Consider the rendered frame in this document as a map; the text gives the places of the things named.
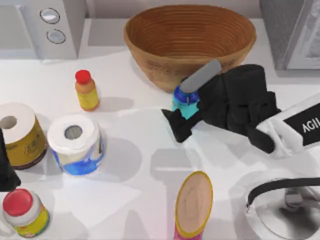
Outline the teal bottle with blue cap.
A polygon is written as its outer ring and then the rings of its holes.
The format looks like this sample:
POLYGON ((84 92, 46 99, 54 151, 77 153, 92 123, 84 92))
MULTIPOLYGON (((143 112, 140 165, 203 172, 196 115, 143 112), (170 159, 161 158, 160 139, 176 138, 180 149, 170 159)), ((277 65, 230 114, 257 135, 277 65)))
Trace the teal bottle with blue cap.
POLYGON ((172 96, 172 110, 180 110, 181 115, 189 119, 193 116, 199 109, 197 103, 200 98, 198 92, 184 93, 181 91, 180 86, 177 86, 173 92, 172 96))

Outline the pale grey rounded box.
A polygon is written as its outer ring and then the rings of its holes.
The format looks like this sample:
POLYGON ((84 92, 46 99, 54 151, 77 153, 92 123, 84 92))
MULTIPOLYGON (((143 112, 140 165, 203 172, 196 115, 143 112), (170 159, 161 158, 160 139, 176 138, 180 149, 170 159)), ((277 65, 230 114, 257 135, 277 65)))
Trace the pale grey rounded box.
POLYGON ((180 90, 185 94, 191 94, 199 90, 209 80, 219 74, 222 70, 218 60, 213 59, 199 70, 187 77, 181 84, 180 90))

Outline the brown woven basket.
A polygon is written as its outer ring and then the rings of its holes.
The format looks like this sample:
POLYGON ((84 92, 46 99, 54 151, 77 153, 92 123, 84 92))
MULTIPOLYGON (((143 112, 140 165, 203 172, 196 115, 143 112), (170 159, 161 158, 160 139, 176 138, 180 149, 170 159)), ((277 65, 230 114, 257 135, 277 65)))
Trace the brown woven basket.
POLYGON ((171 93, 187 77, 213 59, 226 72, 240 65, 256 39, 245 16, 219 6, 163 5, 130 18, 124 41, 147 79, 171 93))

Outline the pink and yellow can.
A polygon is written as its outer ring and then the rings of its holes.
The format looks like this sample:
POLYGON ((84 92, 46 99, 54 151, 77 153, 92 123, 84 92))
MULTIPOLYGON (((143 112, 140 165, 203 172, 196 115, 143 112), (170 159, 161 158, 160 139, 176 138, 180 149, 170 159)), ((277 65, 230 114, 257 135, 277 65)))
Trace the pink and yellow can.
POLYGON ((192 172, 183 181, 176 197, 173 240, 202 240, 213 199, 209 176, 203 171, 192 172))

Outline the grey cabinet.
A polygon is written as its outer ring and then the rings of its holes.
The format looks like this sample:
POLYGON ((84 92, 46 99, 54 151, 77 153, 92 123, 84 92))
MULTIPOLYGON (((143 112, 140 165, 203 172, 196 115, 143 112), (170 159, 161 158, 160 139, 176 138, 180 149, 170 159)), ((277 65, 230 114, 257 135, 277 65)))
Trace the grey cabinet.
POLYGON ((320 0, 259 0, 277 70, 320 70, 320 0))

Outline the yellow bottle with red cap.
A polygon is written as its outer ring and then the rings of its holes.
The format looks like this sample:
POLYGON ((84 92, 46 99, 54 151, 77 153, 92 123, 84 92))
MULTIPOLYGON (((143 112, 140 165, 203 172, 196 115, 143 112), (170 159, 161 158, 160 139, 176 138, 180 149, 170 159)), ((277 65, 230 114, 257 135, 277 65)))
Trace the yellow bottle with red cap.
POLYGON ((75 73, 75 90, 80 107, 87 112, 94 111, 100 104, 96 83, 86 69, 75 73))

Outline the toilet roll in blue wrapper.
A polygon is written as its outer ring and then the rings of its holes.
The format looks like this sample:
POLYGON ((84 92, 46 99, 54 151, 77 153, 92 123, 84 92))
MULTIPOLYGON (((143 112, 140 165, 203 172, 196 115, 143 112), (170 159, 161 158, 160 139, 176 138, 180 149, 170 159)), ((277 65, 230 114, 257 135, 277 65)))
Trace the toilet roll in blue wrapper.
POLYGON ((100 126, 84 114, 69 114, 54 120, 47 141, 58 167, 69 175, 94 172, 105 156, 100 126))

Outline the round grey microwave knob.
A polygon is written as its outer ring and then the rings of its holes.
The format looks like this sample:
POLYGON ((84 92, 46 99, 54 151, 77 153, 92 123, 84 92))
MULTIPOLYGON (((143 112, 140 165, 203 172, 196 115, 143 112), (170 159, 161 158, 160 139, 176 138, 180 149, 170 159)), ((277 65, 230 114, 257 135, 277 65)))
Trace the round grey microwave knob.
POLYGON ((42 9, 39 13, 40 18, 47 24, 56 24, 60 21, 60 14, 53 8, 42 9))
POLYGON ((66 41, 66 35, 58 29, 51 29, 47 31, 46 37, 48 41, 56 45, 63 44, 66 41))

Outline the toilet roll in gold wrapper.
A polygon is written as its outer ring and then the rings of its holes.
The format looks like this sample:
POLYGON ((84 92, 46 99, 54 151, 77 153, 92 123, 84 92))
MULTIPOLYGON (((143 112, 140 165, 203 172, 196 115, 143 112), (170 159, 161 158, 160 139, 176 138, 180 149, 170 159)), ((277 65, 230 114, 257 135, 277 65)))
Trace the toilet roll in gold wrapper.
POLYGON ((45 156, 47 140, 31 107, 19 102, 0 104, 0 129, 14 170, 28 169, 45 156))

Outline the yellow jar with red lid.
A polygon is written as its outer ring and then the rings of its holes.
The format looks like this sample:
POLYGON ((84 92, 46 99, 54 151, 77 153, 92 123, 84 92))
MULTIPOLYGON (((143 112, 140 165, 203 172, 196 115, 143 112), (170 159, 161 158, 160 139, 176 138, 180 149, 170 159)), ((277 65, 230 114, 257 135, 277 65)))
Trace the yellow jar with red lid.
POLYGON ((25 188, 7 193, 2 202, 2 210, 5 222, 23 238, 39 236, 50 222, 50 214, 40 197, 25 188))

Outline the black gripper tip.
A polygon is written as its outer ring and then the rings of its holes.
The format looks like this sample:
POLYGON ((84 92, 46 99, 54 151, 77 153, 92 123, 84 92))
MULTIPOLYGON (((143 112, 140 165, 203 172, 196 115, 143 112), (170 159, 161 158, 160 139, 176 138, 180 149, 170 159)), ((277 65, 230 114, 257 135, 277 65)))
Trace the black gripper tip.
POLYGON ((21 180, 12 168, 0 128, 0 193, 12 192, 21 185, 21 180))

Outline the pale microwave oven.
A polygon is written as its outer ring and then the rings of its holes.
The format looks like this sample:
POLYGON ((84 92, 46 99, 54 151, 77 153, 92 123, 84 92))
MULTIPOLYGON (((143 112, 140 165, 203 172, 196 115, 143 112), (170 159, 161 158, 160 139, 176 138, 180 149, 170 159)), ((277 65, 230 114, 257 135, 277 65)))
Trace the pale microwave oven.
POLYGON ((86 14, 86 0, 0 0, 0 59, 77 59, 86 14), (58 23, 41 19, 40 11, 47 8, 59 12, 58 23), (48 41, 52 29, 62 31, 66 41, 48 41))

